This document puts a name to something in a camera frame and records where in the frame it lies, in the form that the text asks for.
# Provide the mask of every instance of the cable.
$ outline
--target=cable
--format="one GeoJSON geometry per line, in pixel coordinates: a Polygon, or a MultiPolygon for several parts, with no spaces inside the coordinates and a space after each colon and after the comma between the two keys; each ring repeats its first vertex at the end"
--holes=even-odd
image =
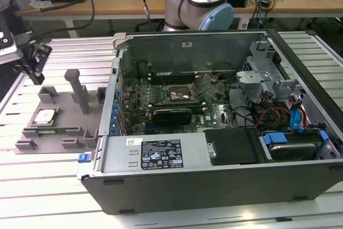
{"type": "Polygon", "coordinates": [[[217,64],[215,64],[212,70],[213,70],[213,71],[216,71],[216,68],[217,68],[217,66],[218,66],[219,64],[227,64],[227,65],[230,66],[234,71],[237,71],[237,69],[234,68],[232,64],[230,64],[229,62],[225,62],[225,61],[221,61],[221,62],[218,62],[217,64]]]}
{"type": "Polygon", "coordinates": [[[306,114],[306,111],[304,109],[302,109],[302,108],[298,108],[298,110],[301,112],[304,128],[308,129],[309,127],[307,125],[307,114],[306,114]]]}
{"type": "Polygon", "coordinates": [[[275,121],[275,123],[274,123],[272,126],[270,126],[271,128],[276,128],[276,127],[279,125],[280,119],[281,119],[281,116],[280,116],[279,112],[276,111],[276,109],[277,109],[277,110],[283,110],[283,111],[286,112],[287,114],[290,114],[290,112],[289,112],[287,109],[285,109],[285,108],[281,108],[281,107],[271,107],[271,108],[268,108],[268,109],[262,114],[262,116],[260,117],[259,121],[258,121],[257,124],[255,125],[255,128],[257,128],[259,124],[262,124],[262,125],[264,125],[264,126],[267,125],[267,124],[265,124],[265,123],[262,122],[262,118],[263,118],[269,111],[273,111],[273,112],[275,112],[275,113],[277,114],[278,119],[275,121]]]}
{"type": "Polygon", "coordinates": [[[263,27],[261,12],[259,11],[261,8],[262,8],[261,1],[258,0],[258,11],[257,11],[257,15],[256,15],[256,17],[258,17],[258,25],[257,25],[258,29],[259,29],[260,24],[261,24],[261,28],[263,27]]]}
{"type": "Polygon", "coordinates": [[[241,114],[238,113],[237,111],[233,111],[232,113],[235,113],[235,114],[238,115],[239,117],[241,117],[241,118],[243,118],[243,119],[245,119],[245,120],[247,120],[247,121],[249,121],[249,122],[255,124],[255,121],[254,121],[254,120],[252,120],[252,119],[250,119],[250,118],[247,118],[247,116],[241,115],[241,114]]]}
{"type": "Polygon", "coordinates": [[[244,126],[245,126],[245,127],[254,127],[254,126],[251,126],[251,125],[247,125],[247,119],[246,119],[247,116],[251,116],[251,118],[253,118],[251,114],[247,114],[247,115],[245,116],[245,118],[244,118],[244,126]]]}
{"type": "Polygon", "coordinates": [[[272,1],[272,6],[269,6],[267,9],[263,8],[262,6],[259,6],[258,8],[261,9],[262,11],[266,12],[264,22],[262,23],[262,28],[265,25],[267,18],[268,18],[268,13],[274,8],[275,6],[275,0],[272,1]]]}
{"type": "Polygon", "coordinates": [[[145,11],[146,18],[148,19],[151,30],[154,32],[155,30],[154,30],[154,27],[152,26],[152,23],[151,23],[150,11],[149,11],[148,5],[146,4],[146,0],[143,0],[143,5],[144,5],[144,11],[145,11]]]}
{"type": "Polygon", "coordinates": [[[245,108],[245,109],[247,109],[247,110],[250,109],[250,107],[248,107],[248,106],[239,106],[239,107],[235,107],[234,109],[232,109],[232,111],[236,111],[236,110],[239,109],[239,108],[245,108]]]}
{"type": "Polygon", "coordinates": [[[72,2],[67,3],[67,4],[63,4],[63,5],[51,6],[51,7],[49,7],[49,8],[40,8],[39,11],[40,11],[41,13],[43,13],[43,12],[58,10],[58,9],[62,9],[62,8],[68,8],[68,7],[72,6],[72,5],[76,5],[76,4],[81,3],[81,2],[83,2],[83,1],[84,1],[84,0],[75,0],[75,1],[72,1],[72,2]]]}
{"type": "Polygon", "coordinates": [[[251,25],[252,20],[253,20],[253,18],[254,18],[254,16],[255,16],[255,13],[256,13],[256,12],[257,12],[257,0],[255,0],[255,10],[254,10],[254,12],[253,12],[253,14],[252,14],[252,17],[251,17],[250,21],[248,22],[248,27],[247,27],[247,28],[249,28],[249,26],[251,25]]]}
{"type": "Polygon", "coordinates": [[[84,29],[86,27],[88,27],[89,25],[91,25],[91,23],[94,21],[94,17],[95,17],[95,5],[94,5],[94,0],[91,0],[91,5],[92,5],[92,16],[90,18],[90,20],[82,25],[82,26],[79,26],[79,27],[67,27],[67,28],[60,28],[60,29],[55,29],[55,30],[52,30],[50,32],[45,32],[45,33],[42,33],[42,34],[39,34],[39,35],[36,35],[35,38],[41,38],[43,36],[46,36],[48,34],[51,34],[51,33],[56,33],[56,32],[65,32],[65,31],[78,31],[80,29],[84,29]]]}

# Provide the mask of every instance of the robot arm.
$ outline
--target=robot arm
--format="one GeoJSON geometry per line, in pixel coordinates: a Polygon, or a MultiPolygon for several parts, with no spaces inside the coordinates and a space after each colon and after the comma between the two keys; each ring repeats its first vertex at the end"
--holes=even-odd
{"type": "Polygon", "coordinates": [[[13,62],[14,70],[26,73],[34,84],[40,85],[51,48],[38,43],[24,20],[16,15],[28,2],[0,0],[0,64],[13,62]]]}
{"type": "Polygon", "coordinates": [[[227,0],[166,0],[164,31],[227,29],[233,17],[227,0]]]}

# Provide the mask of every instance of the aluminum extrusion table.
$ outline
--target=aluminum extrusion table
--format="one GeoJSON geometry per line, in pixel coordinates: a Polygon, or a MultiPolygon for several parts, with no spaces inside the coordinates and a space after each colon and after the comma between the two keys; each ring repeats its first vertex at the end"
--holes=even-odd
{"type": "MultiPolygon", "coordinates": [[[[343,108],[339,56],[317,36],[305,32],[280,34],[343,108]]],[[[63,76],[71,68],[80,69],[80,81],[88,90],[107,85],[114,58],[112,38],[56,39],[50,45],[53,52],[44,69],[44,85],[70,92],[71,86],[63,76]]],[[[283,66],[292,76],[286,64],[283,66]]],[[[0,105],[1,228],[343,227],[343,183],[314,201],[108,216],[76,178],[78,154],[13,153],[16,140],[38,105],[39,89],[20,75],[0,105]]]]}

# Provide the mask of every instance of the wooden table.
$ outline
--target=wooden table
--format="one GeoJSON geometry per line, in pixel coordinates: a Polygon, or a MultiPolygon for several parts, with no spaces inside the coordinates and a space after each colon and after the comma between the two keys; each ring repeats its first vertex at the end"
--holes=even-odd
{"type": "MultiPolygon", "coordinates": [[[[142,0],[94,0],[96,8],[95,19],[145,19],[142,0]]],[[[147,0],[151,18],[164,18],[164,0],[147,0]]],[[[240,18],[239,29],[246,29],[249,19],[255,9],[254,0],[248,0],[246,8],[235,8],[235,18],[240,18]]],[[[69,8],[34,14],[32,8],[23,12],[26,20],[63,20],[67,26],[73,26],[74,20],[87,20],[91,15],[90,0],[69,8]]],[[[342,17],[343,2],[338,0],[275,0],[275,7],[268,17],[342,17]]],[[[75,31],[70,37],[77,37],[75,31]]]]}

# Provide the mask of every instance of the workbench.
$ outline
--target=workbench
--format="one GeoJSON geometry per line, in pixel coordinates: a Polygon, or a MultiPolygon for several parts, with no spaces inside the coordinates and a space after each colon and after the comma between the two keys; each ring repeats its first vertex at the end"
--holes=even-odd
{"type": "MultiPolygon", "coordinates": [[[[343,64],[318,36],[306,32],[280,35],[336,103],[343,108],[343,64]]],[[[54,39],[43,74],[43,85],[71,92],[66,69],[79,69],[89,91],[107,86],[112,38],[54,39]]],[[[292,78],[287,63],[282,64],[292,78]]],[[[41,86],[19,75],[0,104],[0,225],[1,228],[330,228],[343,226],[343,183],[313,201],[231,206],[108,216],[76,178],[78,154],[15,155],[23,127],[40,101],[41,86]]]]}
{"type": "MultiPolygon", "coordinates": [[[[97,20],[146,19],[142,0],[94,0],[97,20]]],[[[151,18],[165,17],[164,0],[147,0],[151,18]]],[[[246,29],[255,10],[255,1],[248,0],[245,8],[235,8],[235,18],[240,18],[239,29],[246,29]]],[[[90,0],[69,8],[32,14],[28,8],[22,15],[26,20],[62,20],[67,27],[73,27],[75,20],[88,20],[91,16],[90,0]]],[[[275,0],[275,7],[268,13],[270,18],[314,18],[343,17],[343,2],[338,0],[275,0]]],[[[70,37],[76,38],[77,32],[70,31],[70,37]]]]}

